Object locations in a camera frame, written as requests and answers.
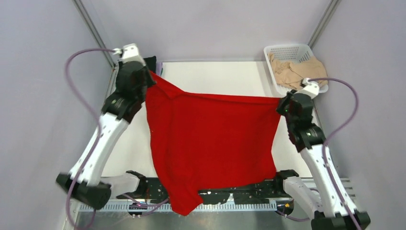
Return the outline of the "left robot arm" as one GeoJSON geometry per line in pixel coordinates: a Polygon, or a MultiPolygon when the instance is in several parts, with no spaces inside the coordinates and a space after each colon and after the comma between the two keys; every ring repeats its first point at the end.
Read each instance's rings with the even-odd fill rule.
{"type": "Polygon", "coordinates": [[[96,128],[85,151],[68,173],[61,172],[56,183],[70,197],[95,210],[102,209],[111,198],[131,194],[142,198],[147,192],[144,176],[135,171],[103,177],[105,164],[119,137],[132,122],[146,99],[147,89],[155,84],[146,64],[119,62],[116,89],[101,109],[101,127],[96,128]]]}

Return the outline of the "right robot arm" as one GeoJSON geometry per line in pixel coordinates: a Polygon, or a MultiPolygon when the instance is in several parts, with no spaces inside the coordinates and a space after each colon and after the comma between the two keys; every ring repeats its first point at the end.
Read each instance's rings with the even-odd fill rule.
{"type": "Polygon", "coordinates": [[[307,187],[294,170],[277,172],[273,190],[278,196],[291,196],[314,230],[365,230],[371,219],[347,193],[324,146],[325,135],[312,121],[312,111],[311,97],[296,90],[281,98],[277,107],[286,120],[289,140],[305,161],[318,192],[307,187]]]}

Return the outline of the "red t-shirt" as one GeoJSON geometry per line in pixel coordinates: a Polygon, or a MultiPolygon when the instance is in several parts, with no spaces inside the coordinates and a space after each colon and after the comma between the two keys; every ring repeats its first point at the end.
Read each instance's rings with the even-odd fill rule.
{"type": "Polygon", "coordinates": [[[277,98],[192,93],[152,78],[146,95],[151,154],[174,212],[190,214],[203,202],[201,190],[276,175],[277,98]]]}

